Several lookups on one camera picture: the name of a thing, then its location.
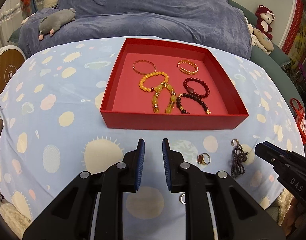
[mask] gray plush toy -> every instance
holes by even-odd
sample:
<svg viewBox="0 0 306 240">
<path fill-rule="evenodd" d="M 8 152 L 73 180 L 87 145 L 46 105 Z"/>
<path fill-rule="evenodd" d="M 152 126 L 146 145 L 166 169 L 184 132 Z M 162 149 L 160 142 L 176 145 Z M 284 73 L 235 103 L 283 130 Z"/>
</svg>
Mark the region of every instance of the gray plush toy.
<svg viewBox="0 0 306 240">
<path fill-rule="evenodd" d="M 39 40 L 43 40 L 44 35 L 50 34 L 52 36 L 63 25 L 75 20 L 75 10 L 63 9 L 44 17 L 39 25 Z"/>
</svg>

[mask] gold bracelet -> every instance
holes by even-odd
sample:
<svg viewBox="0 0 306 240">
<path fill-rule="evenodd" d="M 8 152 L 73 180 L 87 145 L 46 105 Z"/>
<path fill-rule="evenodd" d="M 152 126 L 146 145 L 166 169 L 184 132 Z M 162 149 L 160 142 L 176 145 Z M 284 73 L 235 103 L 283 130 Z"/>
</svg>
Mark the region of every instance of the gold bracelet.
<svg viewBox="0 0 306 240">
<path fill-rule="evenodd" d="M 150 61 L 148 61 L 148 60 L 141 59 L 141 60 L 137 60 L 137 61 L 135 61 L 135 62 L 133 63 L 133 70 L 134 70 L 137 74 L 140 74 L 140 75 L 142 75 L 142 76 L 147 75 L 147 74 L 142 73 L 142 72 L 139 72 L 139 71 L 137 71 L 137 70 L 135 69 L 135 64 L 136 64 L 136 63 L 139 63 L 139 62 L 146 62 L 146 63 L 151 64 L 151 65 L 154 67 L 154 69 L 155 69 L 154 72 L 156 72 L 156 66 L 155 66 L 152 62 L 150 62 Z"/>
<path fill-rule="evenodd" d="M 179 65 L 181 65 L 182 63 L 189 64 L 189 65 L 191 65 L 192 67 L 195 68 L 195 71 L 189 71 L 189 70 L 186 70 L 186 69 L 181 67 L 179 70 L 181 72 L 183 72 L 184 74 L 186 74 L 186 75 L 195 75 L 198 72 L 198 66 L 194 62 L 192 62 L 190 60 L 187 60 L 187 59 L 182 59 L 182 60 L 180 60 L 178 62 L 177 67 L 179 67 Z"/>
<path fill-rule="evenodd" d="M 145 82 L 146 79 L 150 78 L 150 77 L 153 77 L 153 76 L 158 76 L 158 75 L 162 75 L 162 76 L 165 76 L 165 80 L 163 83 L 168 83 L 168 75 L 165 73 L 165 72 L 161 72 L 161 71 L 156 71 L 156 72 L 152 72 L 152 73 L 149 73 L 147 75 L 145 75 L 144 77 L 142 77 L 142 79 L 140 80 L 140 83 L 139 83 L 139 87 L 141 90 L 143 91 L 146 91 L 146 92 L 154 92 L 154 91 L 157 91 L 158 88 L 160 88 L 159 91 L 162 90 L 162 85 L 158 85 L 157 87 L 151 87 L 151 88 L 146 88 L 144 87 L 143 83 Z"/>
<path fill-rule="evenodd" d="M 165 109 L 165 113 L 166 114 L 170 114 L 172 112 L 172 109 L 174 107 L 175 101 L 176 101 L 176 93 L 173 89 L 173 87 L 168 84 L 167 82 L 162 82 L 160 85 L 157 86 L 157 90 L 155 91 L 155 94 L 153 95 L 152 98 L 152 104 L 153 104 L 153 111 L 154 113 L 159 113 L 160 112 L 160 108 L 158 107 L 158 96 L 160 95 L 160 92 L 163 88 L 167 88 L 168 91 L 171 94 L 171 98 L 169 100 L 169 104 L 167 106 L 167 108 Z"/>
</svg>

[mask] red teddy bear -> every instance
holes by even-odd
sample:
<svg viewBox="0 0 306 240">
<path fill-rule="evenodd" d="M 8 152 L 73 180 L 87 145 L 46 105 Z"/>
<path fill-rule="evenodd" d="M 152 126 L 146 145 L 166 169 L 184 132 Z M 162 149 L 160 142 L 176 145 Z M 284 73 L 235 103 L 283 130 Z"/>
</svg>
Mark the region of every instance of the red teddy bear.
<svg viewBox="0 0 306 240">
<path fill-rule="evenodd" d="M 270 40 L 272 40 L 273 35 L 270 33 L 273 30 L 270 25 L 275 20 L 274 13 L 267 7 L 260 5 L 255 15 L 258 18 L 256 28 L 261 30 Z"/>
</svg>

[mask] dark red beaded bracelet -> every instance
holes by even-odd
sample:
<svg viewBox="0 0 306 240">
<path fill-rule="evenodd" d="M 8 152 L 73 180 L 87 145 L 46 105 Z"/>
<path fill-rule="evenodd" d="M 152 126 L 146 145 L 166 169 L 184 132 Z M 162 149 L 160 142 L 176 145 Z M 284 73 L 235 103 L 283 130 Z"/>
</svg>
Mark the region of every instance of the dark red beaded bracelet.
<svg viewBox="0 0 306 240">
<path fill-rule="evenodd" d="M 194 81 L 194 82 L 198 82 L 200 83 L 204 88 L 205 88 L 205 94 L 204 95 L 200 95 L 200 94 L 197 94 L 193 88 L 189 87 L 188 86 L 188 82 L 189 81 Z M 198 78 L 187 78 L 184 80 L 183 82 L 183 85 L 184 85 L 184 88 L 186 89 L 186 91 L 189 93 L 189 94 L 192 94 L 192 95 L 196 95 L 197 97 L 199 98 L 206 98 L 209 96 L 209 88 L 208 88 L 208 85 L 206 85 L 206 83 Z"/>
<path fill-rule="evenodd" d="M 193 99 L 194 101 L 198 102 L 203 107 L 203 109 L 205 111 L 205 114 L 210 114 L 211 113 L 210 110 L 208 109 L 207 105 L 197 95 L 183 93 L 183 94 L 179 94 L 178 97 L 176 98 L 176 107 L 181 111 L 182 114 L 189 114 L 189 112 L 187 112 L 182 107 L 181 97 Z"/>
</svg>

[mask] round wooden stool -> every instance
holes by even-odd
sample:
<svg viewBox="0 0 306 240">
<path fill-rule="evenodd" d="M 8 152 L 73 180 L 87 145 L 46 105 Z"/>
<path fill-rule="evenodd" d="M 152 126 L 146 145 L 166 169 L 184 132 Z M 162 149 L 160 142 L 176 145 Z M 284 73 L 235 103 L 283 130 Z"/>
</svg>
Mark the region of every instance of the round wooden stool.
<svg viewBox="0 0 306 240">
<path fill-rule="evenodd" d="M 0 94 L 25 61 L 23 51 L 16 46 L 8 45 L 0 49 Z"/>
</svg>

